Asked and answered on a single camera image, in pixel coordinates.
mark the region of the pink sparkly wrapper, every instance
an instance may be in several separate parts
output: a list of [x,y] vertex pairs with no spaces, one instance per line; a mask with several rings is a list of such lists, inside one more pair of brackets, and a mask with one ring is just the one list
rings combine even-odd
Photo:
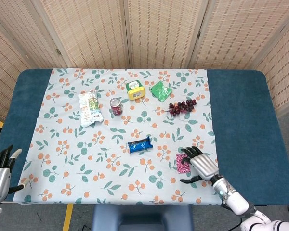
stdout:
[[184,164],[181,163],[183,157],[187,157],[186,154],[176,154],[177,159],[177,169],[178,173],[188,173],[191,172],[191,169],[189,168],[189,163],[185,162]]

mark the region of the grape bunch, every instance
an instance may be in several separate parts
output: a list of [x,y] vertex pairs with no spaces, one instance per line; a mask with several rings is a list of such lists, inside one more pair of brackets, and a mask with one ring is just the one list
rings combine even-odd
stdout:
[[194,109],[194,105],[196,104],[196,100],[186,100],[186,102],[178,102],[176,106],[170,103],[169,112],[173,116],[180,114],[180,112],[191,112]]

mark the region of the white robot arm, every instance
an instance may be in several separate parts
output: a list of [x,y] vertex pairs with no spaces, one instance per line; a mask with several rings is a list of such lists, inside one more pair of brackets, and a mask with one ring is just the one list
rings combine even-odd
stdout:
[[0,152],[0,203],[4,201],[8,194],[23,189],[29,182],[28,178],[22,184],[10,188],[12,168],[14,166],[16,158],[22,151],[21,149],[18,149],[11,155],[11,157],[9,157],[12,148],[13,145]]
[[183,183],[192,183],[198,180],[212,182],[213,189],[219,194],[222,202],[227,205],[237,216],[246,217],[241,223],[242,231],[289,231],[289,223],[270,219],[258,211],[253,204],[248,203],[234,187],[219,175],[219,169],[215,163],[197,147],[182,149],[188,157],[182,163],[190,163],[197,171],[199,176],[190,180],[180,180]]

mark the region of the yellow tape line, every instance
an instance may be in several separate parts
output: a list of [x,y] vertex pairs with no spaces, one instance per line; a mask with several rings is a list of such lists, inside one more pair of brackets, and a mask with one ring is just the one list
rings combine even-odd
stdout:
[[64,219],[62,231],[69,230],[69,224],[71,223],[72,212],[73,212],[73,204],[68,204],[66,208],[66,218]]
[[0,128],[3,127],[3,122],[0,121]]

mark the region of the yellow container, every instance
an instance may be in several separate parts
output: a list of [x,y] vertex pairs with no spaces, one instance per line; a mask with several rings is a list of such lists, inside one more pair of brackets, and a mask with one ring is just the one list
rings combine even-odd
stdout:
[[128,83],[126,89],[130,100],[136,100],[145,95],[145,88],[139,80]]

